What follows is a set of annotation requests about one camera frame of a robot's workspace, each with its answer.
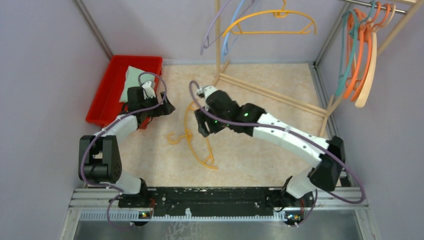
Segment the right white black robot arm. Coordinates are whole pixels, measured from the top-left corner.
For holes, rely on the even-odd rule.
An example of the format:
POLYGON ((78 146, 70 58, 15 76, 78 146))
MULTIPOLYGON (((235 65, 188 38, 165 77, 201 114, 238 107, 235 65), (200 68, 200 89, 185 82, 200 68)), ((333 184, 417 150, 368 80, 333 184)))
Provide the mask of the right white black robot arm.
POLYGON ((310 165, 286 180, 281 193, 284 204, 295 206, 305 194, 316 189, 335 190, 342 166, 334 158, 346 161, 344 141, 340 137, 327 139, 305 133, 255 104, 238 105, 226 92, 211 85, 196 94, 205 100, 205 105, 194 112, 198 131, 204 137, 227 128, 280 146, 310 165))

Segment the beige plastic hanger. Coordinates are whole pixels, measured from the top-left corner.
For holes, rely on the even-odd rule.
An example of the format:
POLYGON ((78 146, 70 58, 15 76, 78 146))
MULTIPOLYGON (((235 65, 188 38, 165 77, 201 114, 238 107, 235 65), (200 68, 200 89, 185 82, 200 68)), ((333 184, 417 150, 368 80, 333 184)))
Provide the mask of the beige plastic hanger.
POLYGON ((393 19, 395 14, 396 5, 394 3, 389 3, 386 7, 388 10, 380 23, 376 23, 376 27, 372 26, 371 30, 371 55, 370 55, 370 63, 367 68, 367 73, 365 74, 364 83, 359 85, 359 94, 354 101, 354 105, 356 108, 363 108, 368 100, 370 95, 370 91, 373 85, 376 64, 377 64, 377 51, 378 51, 378 38, 377 31, 381 28, 385 28, 393 19))

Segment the teal plastic hanger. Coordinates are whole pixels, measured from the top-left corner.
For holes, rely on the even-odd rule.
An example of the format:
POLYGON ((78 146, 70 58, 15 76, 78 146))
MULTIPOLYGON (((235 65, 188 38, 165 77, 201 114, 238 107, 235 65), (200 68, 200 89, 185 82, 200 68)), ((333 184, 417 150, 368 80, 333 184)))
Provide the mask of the teal plastic hanger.
POLYGON ((338 86, 335 92, 337 97, 349 97, 357 79, 358 66, 362 60, 366 22, 371 18, 376 6, 375 0, 371 0, 369 3, 371 10, 368 14, 362 13, 357 9, 349 9, 341 16, 341 53, 338 69, 338 86), (353 70, 355 53, 358 53, 358 61, 357 66, 353 70), (346 87, 345 84, 352 70, 351 82, 346 87))

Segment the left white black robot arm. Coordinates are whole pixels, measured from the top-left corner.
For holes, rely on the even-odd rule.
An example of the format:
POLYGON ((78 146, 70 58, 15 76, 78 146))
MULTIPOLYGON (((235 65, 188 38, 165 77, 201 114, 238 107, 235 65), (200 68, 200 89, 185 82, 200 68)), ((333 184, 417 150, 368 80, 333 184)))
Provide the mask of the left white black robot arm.
POLYGON ((120 200, 130 199, 138 207, 149 203, 146 182, 123 169, 119 145, 147 119, 170 115, 176 108, 167 91, 157 95, 152 87, 127 90, 127 101, 115 120, 101 131, 79 140, 78 176, 86 184, 112 188, 120 200))

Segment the orange plastic hanger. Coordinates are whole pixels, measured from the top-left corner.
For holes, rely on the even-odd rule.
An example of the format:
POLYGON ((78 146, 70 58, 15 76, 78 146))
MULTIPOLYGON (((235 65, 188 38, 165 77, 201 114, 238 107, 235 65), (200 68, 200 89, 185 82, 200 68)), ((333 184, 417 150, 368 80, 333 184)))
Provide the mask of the orange plastic hanger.
POLYGON ((372 0, 368 13, 355 8, 342 16, 342 40, 337 92, 345 87, 343 98, 350 98, 357 107, 364 106, 373 85, 377 64, 377 31, 375 23, 382 9, 379 1, 372 0))
MULTIPOLYGON (((355 103, 355 100, 358 97, 359 91, 360 91, 359 86, 360 84, 364 83, 366 73, 368 71, 367 68, 370 64, 371 47, 372 47, 372 28, 373 26, 376 27, 375 24, 379 24, 383 20, 383 18, 386 15, 386 11, 388 10, 387 6, 388 6, 388 3, 381 4, 379 1, 376 1, 377 8, 376 10, 373 11, 373 14, 371 15, 370 19, 365 23, 362 59, 360 61, 360 65, 358 66, 357 77, 356 77, 356 80, 354 81, 353 89, 350 92, 350 96, 348 96, 348 97, 351 97, 350 99, 351 102, 355 103)), ((353 63, 353 70, 351 71, 351 75, 354 73, 355 67, 357 67, 357 63, 359 60, 358 52, 354 54, 354 60, 355 60, 355 63, 353 63)), ((346 87, 351 82, 351 76, 348 78, 348 80, 349 81, 345 84, 346 87)))

